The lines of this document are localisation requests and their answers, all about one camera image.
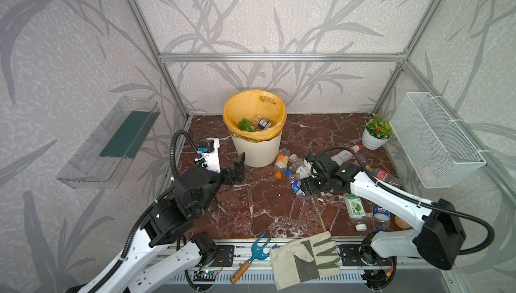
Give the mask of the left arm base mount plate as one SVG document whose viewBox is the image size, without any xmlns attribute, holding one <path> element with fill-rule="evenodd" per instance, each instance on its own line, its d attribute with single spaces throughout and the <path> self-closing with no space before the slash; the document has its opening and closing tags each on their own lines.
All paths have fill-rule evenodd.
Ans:
<svg viewBox="0 0 516 293">
<path fill-rule="evenodd" d="M 233 245 L 218 245 L 212 260 L 207 264 L 208 267 L 231 267 L 235 257 L 235 246 Z"/>
</svg>

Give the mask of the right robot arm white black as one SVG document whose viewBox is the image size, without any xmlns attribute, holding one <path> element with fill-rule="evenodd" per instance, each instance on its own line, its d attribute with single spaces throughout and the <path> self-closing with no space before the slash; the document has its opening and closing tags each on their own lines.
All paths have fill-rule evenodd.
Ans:
<svg viewBox="0 0 516 293">
<path fill-rule="evenodd" d="M 486 249 L 495 239 L 494 228 L 476 216 L 458 212 L 452 203 L 420 198 L 375 177 L 358 153 L 344 149 L 356 163 L 341 165 L 327 151 L 305 157 L 310 176 L 300 181 L 307 196 L 330 190 L 349 192 L 369 200 L 400 217 L 411 227 L 407 231 L 372 231 L 361 242 L 364 263 L 375 265 L 383 258 L 408 257 L 423 259 L 440 270 L 451 270 L 459 255 L 475 254 Z M 485 239 L 471 248 L 463 248 L 466 231 L 461 221 L 469 220 L 486 229 Z"/>
</svg>

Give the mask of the blue pepsi label bottle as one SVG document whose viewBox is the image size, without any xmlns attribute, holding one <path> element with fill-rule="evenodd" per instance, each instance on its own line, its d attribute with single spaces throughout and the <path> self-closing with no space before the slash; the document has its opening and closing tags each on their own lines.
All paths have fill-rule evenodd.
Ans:
<svg viewBox="0 0 516 293">
<path fill-rule="evenodd" d="M 306 202 L 309 198 L 301 189 L 301 181 L 298 175 L 290 170 L 287 170 L 285 176 L 296 198 L 301 202 Z"/>
</svg>

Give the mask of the green plastic soda bottle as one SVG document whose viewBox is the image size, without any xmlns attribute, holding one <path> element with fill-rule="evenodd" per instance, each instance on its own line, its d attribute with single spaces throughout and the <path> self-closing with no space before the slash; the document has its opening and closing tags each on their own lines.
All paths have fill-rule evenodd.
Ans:
<svg viewBox="0 0 516 293">
<path fill-rule="evenodd" d="M 239 129 L 241 131 L 255 132 L 255 127 L 253 126 L 252 122 L 246 118 L 243 118 L 241 121 L 239 121 Z"/>
</svg>

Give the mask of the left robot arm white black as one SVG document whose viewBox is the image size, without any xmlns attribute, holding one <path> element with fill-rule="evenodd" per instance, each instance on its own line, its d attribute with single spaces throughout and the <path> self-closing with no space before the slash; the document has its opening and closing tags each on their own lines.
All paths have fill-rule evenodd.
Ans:
<svg viewBox="0 0 516 293">
<path fill-rule="evenodd" d="M 195 164 L 179 175 L 176 164 L 180 137 L 196 152 Z M 123 250 L 91 282 L 69 288 L 69 292 L 154 292 L 174 276 L 195 266 L 204 266 L 216 255 L 216 244 L 203 232 L 176 252 L 151 266 L 159 254 L 181 239 L 215 200 L 221 186 L 233 186 L 245 178 L 241 153 L 231 169 L 219 163 L 217 138 L 195 143 L 185 130 L 174 133 L 169 159 L 171 187 L 160 194 L 131 228 Z"/>
</svg>

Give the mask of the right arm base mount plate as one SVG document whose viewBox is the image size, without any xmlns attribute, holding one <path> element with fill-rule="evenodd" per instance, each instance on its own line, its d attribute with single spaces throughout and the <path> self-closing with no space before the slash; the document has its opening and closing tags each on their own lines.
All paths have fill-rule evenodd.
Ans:
<svg viewBox="0 0 516 293">
<path fill-rule="evenodd" d="M 339 245 L 337 247 L 337 251 L 341 257 L 341 262 L 343 266 L 346 267 L 362 267 L 365 266 L 365 263 L 361 259 L 360 255 L 360 245 Z"/>
</svg>

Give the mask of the white label vitamin bottle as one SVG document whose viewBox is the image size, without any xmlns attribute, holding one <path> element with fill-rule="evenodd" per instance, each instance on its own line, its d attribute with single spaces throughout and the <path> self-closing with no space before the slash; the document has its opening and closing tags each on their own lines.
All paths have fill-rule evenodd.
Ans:
<svg viewBox="0 0 516 293">
<path fill-rule="evenodd" d="M 293 153 L 289 157 L 290 160 L 290 170 L 294 173 L 296 173 L 296 169 L 303 163 L 304 160 L 299 158 L 297 154 Z"/>
</svg>

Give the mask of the lime label clear bottle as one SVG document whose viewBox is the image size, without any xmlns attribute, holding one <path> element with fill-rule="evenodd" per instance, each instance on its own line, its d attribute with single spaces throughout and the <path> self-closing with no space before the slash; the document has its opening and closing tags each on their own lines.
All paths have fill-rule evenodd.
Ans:
<svg viewBox="0 0 516 293">
<path fill-rule="evenodd" d="M 366 225 L 367 213 L 364 210 L 361 198 L 354 194 L 345 194 L 345 205 L 348 210 L 348 216 L 353 223 L 357 232 L 365 232 L 368 230 Z"/>
</svg>

